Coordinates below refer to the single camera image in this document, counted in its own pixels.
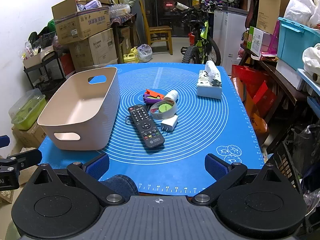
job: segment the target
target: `blue storage bin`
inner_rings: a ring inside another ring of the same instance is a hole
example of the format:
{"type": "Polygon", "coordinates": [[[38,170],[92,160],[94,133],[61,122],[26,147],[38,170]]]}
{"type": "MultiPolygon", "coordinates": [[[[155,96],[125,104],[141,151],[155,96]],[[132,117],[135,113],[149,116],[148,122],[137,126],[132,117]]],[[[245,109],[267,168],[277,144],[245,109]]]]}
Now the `blue storage bin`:
{"type": "Polygon", "coordinates": [[[297,71],[303,68],[303,51],[320,43],[320,33],[303,24],[281,17],[278,19],[280,34],[277,56],[297,71]]]}

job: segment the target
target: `white wall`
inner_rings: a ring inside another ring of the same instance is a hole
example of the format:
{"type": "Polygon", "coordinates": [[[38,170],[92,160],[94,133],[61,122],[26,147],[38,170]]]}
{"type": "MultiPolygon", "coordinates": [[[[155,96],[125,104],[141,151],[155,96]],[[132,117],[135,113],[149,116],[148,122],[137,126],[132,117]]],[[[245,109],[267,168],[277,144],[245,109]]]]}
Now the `white wall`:
{"type": "Polygon", "coordinates": [[[21,51],[31,32],[39,33],[52,20],[51,7],[63,0],[2,0],[0,6],[0,135],[10,137],[10,145],[0,148],[7,157],[16,144],[11,132],[10,107],[31,89],[21,51]]]}

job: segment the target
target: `beige plastic storage basket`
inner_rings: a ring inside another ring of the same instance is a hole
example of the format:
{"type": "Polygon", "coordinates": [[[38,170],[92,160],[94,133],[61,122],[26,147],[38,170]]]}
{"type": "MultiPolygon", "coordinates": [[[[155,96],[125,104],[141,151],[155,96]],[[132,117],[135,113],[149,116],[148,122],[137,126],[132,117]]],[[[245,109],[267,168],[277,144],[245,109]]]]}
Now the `beige plastic storage basket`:
{"type": "Polygon", "coordinates": [[[116,67],[79,72],[53,95],[38,124],[59,149],[99,150],[109,141],[119,101],[116,67]],[[105,76],[106,81],[90,84],[95,76],[105,76]]]}

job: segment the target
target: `donut illustration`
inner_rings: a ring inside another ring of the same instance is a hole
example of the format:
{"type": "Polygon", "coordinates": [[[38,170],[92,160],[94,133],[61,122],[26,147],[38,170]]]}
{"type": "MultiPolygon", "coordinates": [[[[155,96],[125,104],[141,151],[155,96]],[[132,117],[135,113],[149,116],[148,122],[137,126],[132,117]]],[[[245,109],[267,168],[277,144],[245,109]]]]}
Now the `donut illustration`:
{"type": "Polygon", "coordinates": [[[239,156],[242,155],[242,150],[236,145],[229,145],[229,146],[218,146],[217,153],[221,156],[224,156],[223,160],[228,163],[235,163],[239,162],[242,163],[242,160],[239,156]]]}

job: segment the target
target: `bicycle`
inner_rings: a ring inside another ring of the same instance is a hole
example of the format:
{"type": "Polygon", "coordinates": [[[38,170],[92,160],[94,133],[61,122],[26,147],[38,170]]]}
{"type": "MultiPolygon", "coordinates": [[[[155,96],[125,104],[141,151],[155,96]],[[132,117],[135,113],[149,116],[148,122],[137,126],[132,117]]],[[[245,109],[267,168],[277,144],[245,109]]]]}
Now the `bicycle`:
{"type": "Polygon", "coordinates": [[[184,55],[182,63],[205,64],[208,60],[212,60],[216,66],[221,64],[220,50],[208,34],[210,33],[208,11],[214,11],[215,8],[216,4],[213,3],[208,6],[200,5],[199,8],[189,8],[181,12],[183,18],[186,18],[185,22],[193,27],[191,33],[195,36],[193,45],[181,48],[181,54],[184,55]]]}

